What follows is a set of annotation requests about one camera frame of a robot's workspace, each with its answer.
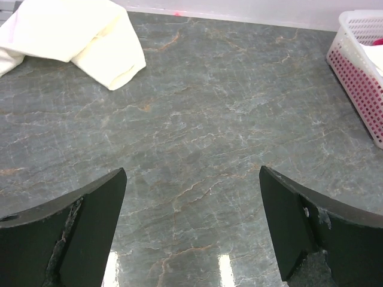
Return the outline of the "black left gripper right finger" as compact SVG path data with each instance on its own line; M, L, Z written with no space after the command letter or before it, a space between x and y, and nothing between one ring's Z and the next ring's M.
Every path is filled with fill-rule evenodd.
M317 257L337 286L382 286L382 215L327 197L267 166L259 180L283 281Z

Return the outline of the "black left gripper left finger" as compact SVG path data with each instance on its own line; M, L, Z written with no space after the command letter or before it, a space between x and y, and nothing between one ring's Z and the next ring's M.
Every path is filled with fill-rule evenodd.
M1 286L101 286L127 176L1 218Z

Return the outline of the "cream cloth napkin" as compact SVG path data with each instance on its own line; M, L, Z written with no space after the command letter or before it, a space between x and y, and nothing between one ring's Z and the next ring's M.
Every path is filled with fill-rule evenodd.
M113 1L23 1L1 26L1 75L25 56L72 62L111 91L146 66L127 11Z

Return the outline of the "white plastic basket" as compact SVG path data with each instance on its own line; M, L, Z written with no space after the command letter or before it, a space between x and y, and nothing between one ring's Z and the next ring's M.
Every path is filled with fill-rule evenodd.
M382 10L345 11L327 63L346 91L375 145L382 148L382 70L365 53L382 39Z

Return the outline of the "white folded cloth in basket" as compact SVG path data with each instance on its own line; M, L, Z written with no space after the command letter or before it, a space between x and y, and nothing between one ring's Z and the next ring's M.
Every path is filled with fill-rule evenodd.
M383 45L362 45L362 48L370 61L375 65L380 76L383 77Z

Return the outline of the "pink cloth in basket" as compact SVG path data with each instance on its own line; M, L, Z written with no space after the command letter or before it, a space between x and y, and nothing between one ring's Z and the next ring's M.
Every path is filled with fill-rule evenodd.
M383 45L383 39L377 39L373 42L372 46Z

